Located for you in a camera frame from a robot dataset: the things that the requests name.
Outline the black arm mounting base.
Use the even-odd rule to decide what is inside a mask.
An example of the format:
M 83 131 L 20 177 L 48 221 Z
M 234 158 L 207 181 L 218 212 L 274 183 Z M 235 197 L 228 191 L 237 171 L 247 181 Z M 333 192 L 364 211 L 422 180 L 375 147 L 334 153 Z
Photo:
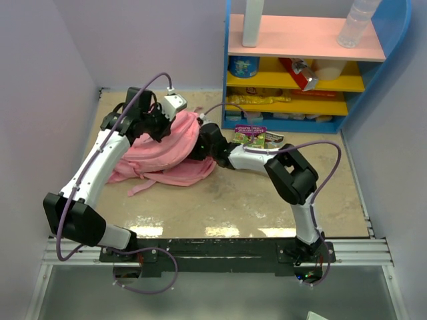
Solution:
M 144 251 L 120 255 L 102 250 L 99 260 L 116 267 L 135 263 L 142 277 L 162 273 L 273 273 L 315 281 L 336 261 L 331 242 L 305 245 L 295 237 L 138 239 Z

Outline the purple book underneath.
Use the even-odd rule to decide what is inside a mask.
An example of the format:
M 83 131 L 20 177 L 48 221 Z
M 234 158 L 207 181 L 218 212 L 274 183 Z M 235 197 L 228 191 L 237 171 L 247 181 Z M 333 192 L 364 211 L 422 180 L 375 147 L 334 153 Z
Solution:
M 234 137 L 232 141 L 253 147 L 263 149 L 265 146 L 266 128 L 255 125 L 236 125 L 234 128 Z

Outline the pink student backpack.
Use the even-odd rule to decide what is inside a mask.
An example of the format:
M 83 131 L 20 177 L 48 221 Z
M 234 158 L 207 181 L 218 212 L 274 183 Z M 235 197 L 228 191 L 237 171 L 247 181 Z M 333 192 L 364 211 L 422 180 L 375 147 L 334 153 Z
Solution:
M 136 139 L 114 167 L 107 182 L 143 179 L 144 183 L 127 192 L 132 197 L 156 183 L 189 187 L 208 177 L 216 168 L 216 162 L 211 157 L 201 161 L 189 158 L 199 134 L 197 118 L 195 112 L 178 113 L 172 123 L 171 134 L 160 143 L 148 134 Z

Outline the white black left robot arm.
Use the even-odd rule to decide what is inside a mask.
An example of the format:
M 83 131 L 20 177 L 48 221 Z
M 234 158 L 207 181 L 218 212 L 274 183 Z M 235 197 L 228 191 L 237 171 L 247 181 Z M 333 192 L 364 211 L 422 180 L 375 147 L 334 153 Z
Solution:
M 58 240 L 112 247 L 122 261 L 137 257 L 136 234 L 107 223 L 95 207 L 114 167 L 135 140 L 147 134 L 160 142 L 186 107 L 187 101 L 174 90 L 160 100 L 150 90 L 127 90 L 125 102 L 103 118 L 94 146 L 73 178 L 60 192 L 48 193 L 43 200 L 51 232 Z

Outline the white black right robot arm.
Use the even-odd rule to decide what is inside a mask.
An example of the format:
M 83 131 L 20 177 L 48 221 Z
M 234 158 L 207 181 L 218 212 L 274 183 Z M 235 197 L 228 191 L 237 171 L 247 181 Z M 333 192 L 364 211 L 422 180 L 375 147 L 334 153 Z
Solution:
M 222 135 L 217 124 L 198 119 L 199 133 L 189 158 L 213 159 L 220 167 L 265 173 L 278 195 L 291 205 L 296 223 L 297 253 L 301 260 L 313 261 L 321 253 L 316 214 L 310 206 L 317 189 L 318 174 L 293 145 L 267 151 L 232 143 Z

